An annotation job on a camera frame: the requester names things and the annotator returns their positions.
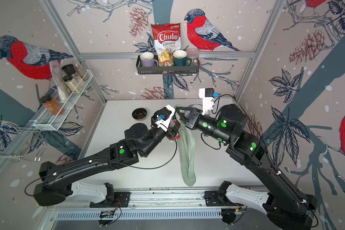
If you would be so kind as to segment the plush keychain decoration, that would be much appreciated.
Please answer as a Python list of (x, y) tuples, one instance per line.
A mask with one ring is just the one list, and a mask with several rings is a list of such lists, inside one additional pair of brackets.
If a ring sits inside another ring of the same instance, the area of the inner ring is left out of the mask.
[(178, 140), (180, 138), (179, 130), (181, 128), (181, 124), (178, 121), (175, 121), (175, 124), (172, 128), (172, 141)]

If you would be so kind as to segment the green corduroy shoulder bag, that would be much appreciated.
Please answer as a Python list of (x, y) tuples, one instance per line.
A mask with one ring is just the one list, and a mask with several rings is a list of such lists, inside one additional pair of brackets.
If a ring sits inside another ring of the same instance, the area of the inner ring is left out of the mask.
[(180, 123), (178, 134), (180, 138), (177, 140), (180, 168), (184, 183), (192, 187), (196, 183), (195, 175), (195, 152), (196, 140), (188, 128), (185, 127), (182, 116), (175, 113), (176, 120)]

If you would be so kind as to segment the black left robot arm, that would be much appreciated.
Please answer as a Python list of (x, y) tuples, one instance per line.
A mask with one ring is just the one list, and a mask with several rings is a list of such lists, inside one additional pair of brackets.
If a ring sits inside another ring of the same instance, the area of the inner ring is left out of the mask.
[(134, 167), (139, 157), (147, 157), (164, 138), (174, 139), (179, 124), (148, 128), (137, 123), (125, 130), (125, 138), (108, 148), (83, 159), (55, 165), (51, 162), (41, 164), (39, 175), (41, 183), (34, 188), (33, 197), (42, 207), (57, 205), (66, 200), (90, 201), (100, 206), (111, 204), (113, 187), (110, 183), (91, 185), (83, 181), (89, 176)]

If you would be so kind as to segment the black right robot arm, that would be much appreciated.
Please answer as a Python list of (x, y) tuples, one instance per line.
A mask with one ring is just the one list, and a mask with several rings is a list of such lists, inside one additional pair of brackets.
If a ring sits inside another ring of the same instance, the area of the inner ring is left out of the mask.
[(223, 106), (217, 118), (194, 107), (178, 106), (175, 110), (186, 128), (199, 130), (227, 146), (229, 156), (251, 171), (268, 189), (267, 193), (257, 192), (224, 181), (216, 192), (205, 193), (207, 206), (244, 205), (265, 214), (283, 230), (314, 227), (310, 215), (316, 210), (316, 197), (297, 189), (273, 163), (265, 144), (244, 131), (248, 116), (238, 106)]

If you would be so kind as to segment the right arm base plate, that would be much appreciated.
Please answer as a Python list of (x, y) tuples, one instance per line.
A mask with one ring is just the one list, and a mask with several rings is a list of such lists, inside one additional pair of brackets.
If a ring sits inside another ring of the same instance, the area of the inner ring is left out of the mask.
[(218, 191), (205, 191), (203, 198), (207, 207), (241, 207), (242, 204), (232, 203)]

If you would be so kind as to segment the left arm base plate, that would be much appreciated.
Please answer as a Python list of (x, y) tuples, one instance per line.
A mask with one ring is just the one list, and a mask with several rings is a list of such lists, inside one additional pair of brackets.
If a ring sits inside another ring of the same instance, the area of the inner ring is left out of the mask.
[(130, 192), (114, 192), (114, 197), (106, 198), (99, 203), (90, 203), (90, 208), (127, 208), (130, 200)]

